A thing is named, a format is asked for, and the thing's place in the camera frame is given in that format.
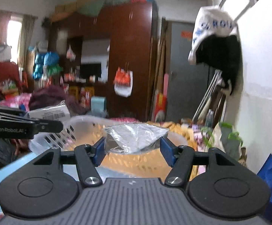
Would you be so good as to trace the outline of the clear plastic packet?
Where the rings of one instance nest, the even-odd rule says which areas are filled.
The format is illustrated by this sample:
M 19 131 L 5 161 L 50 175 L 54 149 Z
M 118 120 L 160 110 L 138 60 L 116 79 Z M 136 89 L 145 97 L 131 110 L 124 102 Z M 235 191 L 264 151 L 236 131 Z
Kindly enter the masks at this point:
M 121 155 L 139 155 L 160 147 L 160 139 L 168 135 L 167 128 L 147 123 L 122 123 L 104 129 L 104 150 Z

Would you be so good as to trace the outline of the white barcode packet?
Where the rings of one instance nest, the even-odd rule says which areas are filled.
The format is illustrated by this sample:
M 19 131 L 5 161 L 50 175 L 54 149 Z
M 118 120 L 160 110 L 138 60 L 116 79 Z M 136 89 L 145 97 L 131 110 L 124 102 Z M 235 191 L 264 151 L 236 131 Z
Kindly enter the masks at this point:
M 28 111 L 25 117 L 44 120 L 58 120 L 61 122 L 68 121 L 71 118 L 69 109 L 67 108 L 65 101 L 61 101 L 56 106 L 49 106 Z

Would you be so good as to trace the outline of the translucent plastic laundry basket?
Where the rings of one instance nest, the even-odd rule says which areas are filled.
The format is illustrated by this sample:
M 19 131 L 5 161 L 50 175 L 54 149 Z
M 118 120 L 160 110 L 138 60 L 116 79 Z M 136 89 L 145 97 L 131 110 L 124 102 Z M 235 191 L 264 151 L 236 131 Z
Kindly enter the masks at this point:
M 82 120 L 87 119 L 89 121 L 95 121 L 95 120 L 99 119 L 99 117 L 83 115 L 83 116 L 76 116 L 71 119 L 82 119 Z M 67 144 L 70 143 L 70 140 L 72 140 L 73 138 L 70 138 L 69 134 L 64 133 L 64 129 L 65 128 L 63 128 L 63 130 L 57 134 L 56 133 L 39 133 L 39 134 L 37 134 L 34 137 L 34 139 L 32 139 L 29 142 L 30 150 L 36 154 L 40 154 L 51 147 L 59 147 L 63 151 L 69 151 L 66 149 L 66 146 L 67 146 Z

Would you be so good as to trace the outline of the yellow patterned blanket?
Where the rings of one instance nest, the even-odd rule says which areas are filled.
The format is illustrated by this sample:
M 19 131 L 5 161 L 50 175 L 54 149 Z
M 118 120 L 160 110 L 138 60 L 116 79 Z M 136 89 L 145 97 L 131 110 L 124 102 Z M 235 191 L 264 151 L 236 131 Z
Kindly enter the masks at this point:
M 73 150 L 81 144 L 95 144 L 103 136 L 103 128 L 120 123 L 136 122 L 133 118 L 111 118 L 97 119 L 95 121 L 71 119 L 64 123 L 64 133 L 69 134 L 70 143 L 67 144 L 67 150 Z M 198 144 L 195 141 L 193 130 L 187 125 L 180 125 L 174 122 L 153 123 L 151 125 L 166 127 L 169 129 L 168 139 L 174 145 L 187 145 L 197 150 Z M 106 155 L 101 165 L 97 168 L 102 180 L 109 177 L 138 177 L 151 178 L 160 177 L 164 180 L 170 172 L 168 166 L 159 149 L 146 152 L 140 155 L 120 155 L 110 153 Z

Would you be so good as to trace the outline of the light blue box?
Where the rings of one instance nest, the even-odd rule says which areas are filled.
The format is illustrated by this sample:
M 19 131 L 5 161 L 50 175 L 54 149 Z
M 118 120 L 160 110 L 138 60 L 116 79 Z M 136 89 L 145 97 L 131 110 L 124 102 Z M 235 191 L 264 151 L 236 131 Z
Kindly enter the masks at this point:
M 107 110 L 107 99 L 105 97 L 91 97 L 91 111 L 102 113 Z

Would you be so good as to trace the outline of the purple clothes pile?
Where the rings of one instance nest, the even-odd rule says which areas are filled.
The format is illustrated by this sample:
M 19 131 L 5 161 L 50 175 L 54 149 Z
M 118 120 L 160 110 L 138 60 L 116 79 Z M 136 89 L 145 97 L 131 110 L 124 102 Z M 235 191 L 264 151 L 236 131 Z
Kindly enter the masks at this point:
M 85 115 L 89 109 L 81 106 L 77 99 L 66 94 L 60 86 L 50 85 L 35 90 L 29 99 L 29 110 L 36 110 L 49 106 L 56 106 L 64 101 L 71 116 Z

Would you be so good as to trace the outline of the grey metal door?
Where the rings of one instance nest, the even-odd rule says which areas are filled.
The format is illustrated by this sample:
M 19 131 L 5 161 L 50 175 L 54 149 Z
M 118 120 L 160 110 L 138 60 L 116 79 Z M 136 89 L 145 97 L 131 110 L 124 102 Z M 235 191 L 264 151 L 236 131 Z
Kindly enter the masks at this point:
M 215 70 L 188 62 L 194 24 L 169 21 L 166 32 L 166 73 L 169 75 L 166 121 L 192 119 L 211 83 Z

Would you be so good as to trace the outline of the orange white plastic bag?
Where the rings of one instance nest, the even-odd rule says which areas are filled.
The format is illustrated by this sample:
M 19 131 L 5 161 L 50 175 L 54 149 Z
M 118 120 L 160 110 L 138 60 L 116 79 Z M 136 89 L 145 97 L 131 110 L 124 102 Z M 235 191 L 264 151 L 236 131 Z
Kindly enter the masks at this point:
M 115 94 L 121 97 L 130 97 L 133 88 L 133 72 L 125 71 L 120 67 L 116 71 L 114 78 L 114 91 Z

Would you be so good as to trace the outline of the dark red wooden wardrobe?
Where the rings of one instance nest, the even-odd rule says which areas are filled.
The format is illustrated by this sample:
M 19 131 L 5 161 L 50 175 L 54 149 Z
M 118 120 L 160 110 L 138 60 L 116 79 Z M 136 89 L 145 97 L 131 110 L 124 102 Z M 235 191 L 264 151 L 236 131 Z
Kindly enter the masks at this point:
M 101 9 L 98 17 L 78 12 L 52 22 L 48 48 L 60 55 L 64 71 L 82 63 L 82 44 L 87 40 L 110 41 L 108 81 L 94 83 L 95 94 L 107 99 L 111 118 L 134 117 L 148 119 L 156 64 L 158 10 L 154 3 L 126 3 Z M 118 68 L 133 72 L 133 87 L 129 97 L 114 91 Z

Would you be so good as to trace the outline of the black hanging garment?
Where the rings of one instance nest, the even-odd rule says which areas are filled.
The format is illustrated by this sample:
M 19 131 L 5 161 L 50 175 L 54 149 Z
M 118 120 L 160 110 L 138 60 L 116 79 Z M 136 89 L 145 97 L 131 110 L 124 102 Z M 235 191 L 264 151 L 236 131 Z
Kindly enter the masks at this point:
M 238 71 L 240 69 L 241 45 L 237 35 L 218 37 L 211 35 L 205 38 L 196 51 L 196 63 L 206 64 L 222 71 L 224 88 L 233 93 Z

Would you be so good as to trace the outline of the white hanging garment blue letters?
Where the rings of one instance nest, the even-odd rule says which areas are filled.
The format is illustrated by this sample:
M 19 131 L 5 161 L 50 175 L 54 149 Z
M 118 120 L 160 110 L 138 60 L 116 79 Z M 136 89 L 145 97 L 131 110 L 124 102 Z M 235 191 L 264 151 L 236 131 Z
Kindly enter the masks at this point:
M 196 52 L 204 39 L 209 36 L 228 37 L 235 35 L 237 23 L 219 6 L 204 6 L 199 9 L 195 20 L 192 48 L 188 55 L 191 65 L 197 64 Z

